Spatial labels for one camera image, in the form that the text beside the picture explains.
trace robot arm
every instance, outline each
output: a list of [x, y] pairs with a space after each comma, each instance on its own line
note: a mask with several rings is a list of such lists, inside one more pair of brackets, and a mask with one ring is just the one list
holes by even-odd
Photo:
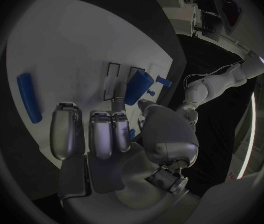
[[241, 86], [247, 82], [247, 79], [262, 73], [264, 73], [264, 64], [258, 56], [253, 56], [242, 64], [232, 65], [221, 75], [210, 75], [194, 81], [188, 85], [183, 105], [177, 109], [177, 112], [187, 118], [191, 125], [195, 125], [198, 119], [195, 110], [200, 105], [220, 96], [229, 87]]

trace blue object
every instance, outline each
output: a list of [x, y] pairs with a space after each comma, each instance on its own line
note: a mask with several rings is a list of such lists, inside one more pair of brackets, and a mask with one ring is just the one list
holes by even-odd
[[30, 73], [23, 73], [17, 76], [17, 82], [22, 101], [31, 122], [39, 123], [43, 117], [35, 100]]
[[131, 137], [131, 140], [134, 139], [134, 137], [135, 137], [135, 129], [130, 129], [130, 137]]
[[145, 71], [138, 69], [127, 84], [125, 104], [132, 106], [154, 84], [154, 79]]
[[149, 93], [151, 96], [154, 96], [155, 95], [155, 92], [154, 91], [147, 90], [147, 93]]
[[168, 80], [166, 80], [160, 76], [157, 77], [156, 81], [167, 86], [167, 87], [171, 87], [171, 81], [168, 81]]

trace white table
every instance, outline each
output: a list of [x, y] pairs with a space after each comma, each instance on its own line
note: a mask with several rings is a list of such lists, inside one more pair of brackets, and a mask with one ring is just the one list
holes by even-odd
[[[108, 63], [121, 64], [118, 81], [126, 81], [131, 66], [144, 68], [154, 79], [166, 78], [172, 59], [136, 27], [102, 8], [78, 0], [38, 0], [11, 33], [6, 66], [11, 94], [26, 128], [40, 151], [58, 168], [49, 145], [52, 112], [59, 102], [75, 102], [83, 112], [86, 151], [91, 110], [107, 111], [103, 101]], [[33, 124], [23, 105], [16, 77], [30, 72], [43, 119]], [[156, 102], [162, 84], [150, 88]], [[126, 106], [130, 128], [139, 133], [137, 104]]]

